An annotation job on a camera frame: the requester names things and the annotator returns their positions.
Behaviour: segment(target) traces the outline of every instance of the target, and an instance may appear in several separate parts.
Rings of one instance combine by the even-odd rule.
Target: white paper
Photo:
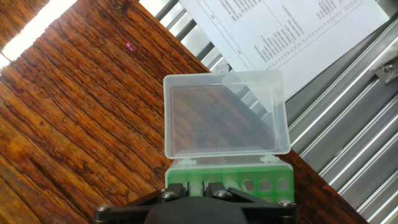
[[[237,72],[280,70],[289,99],[389,17],[375,0],[180,0]]]

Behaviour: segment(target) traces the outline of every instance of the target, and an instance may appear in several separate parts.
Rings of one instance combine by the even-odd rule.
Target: wooden surface
[[[1,44],[12,25],[1,19]],[[1,72],[0,223],[91,223],[98,205],[161,189],[162,79],[201,72],[138,3],[79,0]],[[366,223],[296,153],[281,158],[299,223]]]
[[[0,50],[31,21],[50,0],[0,0]]]

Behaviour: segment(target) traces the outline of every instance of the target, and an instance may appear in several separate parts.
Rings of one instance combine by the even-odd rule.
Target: open box lid
[[[290,151],[279,71],[164,78],[169,159],[286,154]]]

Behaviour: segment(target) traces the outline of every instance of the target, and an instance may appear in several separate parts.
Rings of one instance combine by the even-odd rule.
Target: screw
[[[384,66],[385,72],[392,72],[392,71],[394,71],[394,69],[396,69],[396,65],[394,65],[394,64],[389,64],[389,65]]]
[[[281,200],[279,202],[279,206],[281,207],[289,207],[291,205],[293,205],[293,202],[291,202],[290,200]]]
[[[164,198],[164,199],[170,199],[170,198],[174,198],[174,197],[175,197],[174,192],[164,192],[162,194],[162,198]]]
[[[97,211],[99,211],[99,212],[105,212],[105,211],[108,211],[109,209],[111,209],[112,208],[112,206],[110,206],[110,205],[101,205],[101,206],[99,206],[98,208],[97,208]]]
[[[217,192],[214,192],[213,196],[216,197],[216,198],[226,198],[226,197],[231,196],[231,193],[229,193],[226,190],[219,190]]]

